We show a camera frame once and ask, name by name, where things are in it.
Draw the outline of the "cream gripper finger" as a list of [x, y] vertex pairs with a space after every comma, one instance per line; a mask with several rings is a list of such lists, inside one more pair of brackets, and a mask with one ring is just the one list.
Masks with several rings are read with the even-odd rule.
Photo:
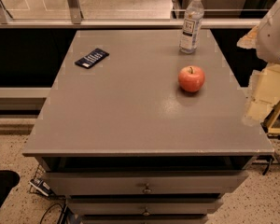
[[243, 123], [254, 126], [263, 122], [279, 102], [280, 64], [268, 63], [250, 76]]

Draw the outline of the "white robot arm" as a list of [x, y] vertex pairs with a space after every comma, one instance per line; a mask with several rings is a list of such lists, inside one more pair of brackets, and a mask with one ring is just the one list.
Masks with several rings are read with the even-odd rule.
[[249, 97], [243, 122], [255, 125], [263, 122], [280, 102], [280, 0], [277, 0], [259, 24], [241, 37], [237, 46], [255, 49], [266, 67], [250, 76]]

